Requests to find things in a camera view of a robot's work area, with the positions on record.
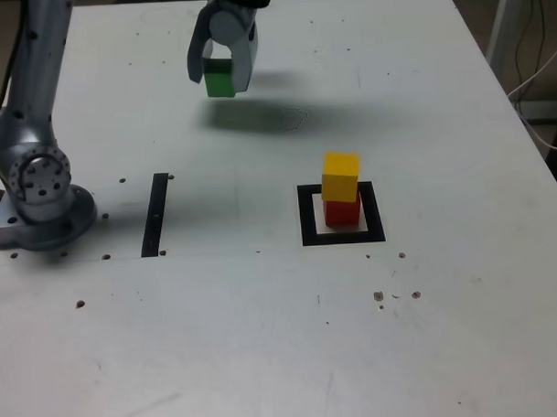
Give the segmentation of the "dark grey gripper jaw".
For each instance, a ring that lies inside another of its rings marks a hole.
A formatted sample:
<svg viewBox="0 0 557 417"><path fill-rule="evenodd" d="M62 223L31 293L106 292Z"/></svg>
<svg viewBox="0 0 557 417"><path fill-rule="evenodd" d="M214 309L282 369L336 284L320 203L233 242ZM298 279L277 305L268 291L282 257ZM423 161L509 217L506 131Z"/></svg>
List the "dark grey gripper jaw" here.
<svg viewBox="0 0 557 417"><path fill-rule="evenodd" d="M209 21L213 14L211 3L198 13L195 29L187 51L187 73L191 81L201 83L203 76L204 48L211 40Z"/></svg>

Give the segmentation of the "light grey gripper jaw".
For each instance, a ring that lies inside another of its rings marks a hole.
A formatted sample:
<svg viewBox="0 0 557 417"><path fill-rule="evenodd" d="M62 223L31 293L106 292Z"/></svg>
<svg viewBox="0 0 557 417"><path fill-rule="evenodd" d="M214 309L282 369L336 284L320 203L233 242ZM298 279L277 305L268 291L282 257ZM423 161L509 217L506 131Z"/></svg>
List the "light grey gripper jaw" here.
<svg viewBox="0 0 557 417"><path fill-rule="evenodd" d="M211 38L231 52L233 93L247 91L257 57L257 9L222 8L209 21Z"/></svg>

